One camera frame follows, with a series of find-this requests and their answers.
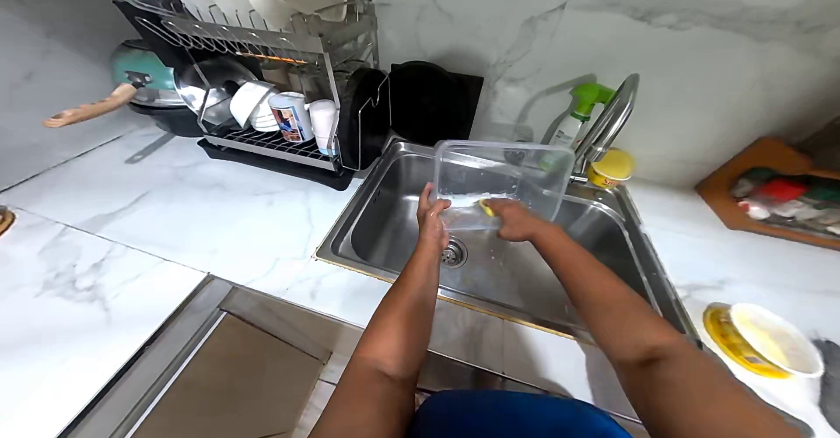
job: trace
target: blue shorts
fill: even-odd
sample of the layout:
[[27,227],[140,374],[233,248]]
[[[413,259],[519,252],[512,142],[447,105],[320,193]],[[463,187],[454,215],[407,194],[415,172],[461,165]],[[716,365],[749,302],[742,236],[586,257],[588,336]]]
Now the blue shorts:
[[503,390],[437,392],[417,409],[410,438],[629,437],[604,411],[579,400]]

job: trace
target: white cup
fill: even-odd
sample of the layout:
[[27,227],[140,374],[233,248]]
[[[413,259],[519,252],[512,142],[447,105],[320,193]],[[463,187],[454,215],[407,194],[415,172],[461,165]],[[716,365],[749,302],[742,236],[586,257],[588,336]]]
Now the white cup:
[[302,93],[282,91],[268,99],[268,105],[280,126],[283,139],[291,143],[302,143],[315,137],[309,121],[307,104]]
[[333,155],[334,150],[329,141],[329,134],[333,131],[336,119],[339,117],[332,100],[316,100],[309,103],[309,120],[315,142],[321,154]]

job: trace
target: faucet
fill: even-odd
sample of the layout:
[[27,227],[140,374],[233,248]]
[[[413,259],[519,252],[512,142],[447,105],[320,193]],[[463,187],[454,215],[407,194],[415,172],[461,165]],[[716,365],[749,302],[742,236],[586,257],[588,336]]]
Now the faucet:
[[630,113],[636,103],[637,92],[638,74],[630,74],[586,132],[581,144],[574,150],[574,169],[570,182],[585,184],[589,181],[589,177],[586,176],[586,166],[600,161],[609,151],[610,145],[630,118]]

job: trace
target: stainless steel sink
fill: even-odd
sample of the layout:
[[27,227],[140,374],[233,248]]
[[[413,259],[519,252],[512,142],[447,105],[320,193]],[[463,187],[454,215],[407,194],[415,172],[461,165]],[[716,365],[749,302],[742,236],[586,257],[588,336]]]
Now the stainless steel sink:
[[[433,148],[393,143],[324,240],[316,256],[387,281],[417,241],[417,198],[434,171]],[[697,341],[627,193],[571,184],[553,220],[679,331]],[[492,315],[590,340],[569,298],[530,243],[491,231],[453,233],[440,271],[441,298]]]

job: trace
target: white wall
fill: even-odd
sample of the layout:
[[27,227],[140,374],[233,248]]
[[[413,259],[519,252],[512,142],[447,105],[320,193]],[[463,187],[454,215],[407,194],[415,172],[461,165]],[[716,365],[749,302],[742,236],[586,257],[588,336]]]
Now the white wall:
[[486,78],[473,138],[526,123],[537,140],[587,76],[641,74],[616,145],[637,175],[691,186],[758,136],[840,113],[840,0],[375,0],[383,65]]
[[62,129],[41,124],[107,97],[111,51],[136,37],[109,0],[0,0],[0,190],[149,121],[122,109]]

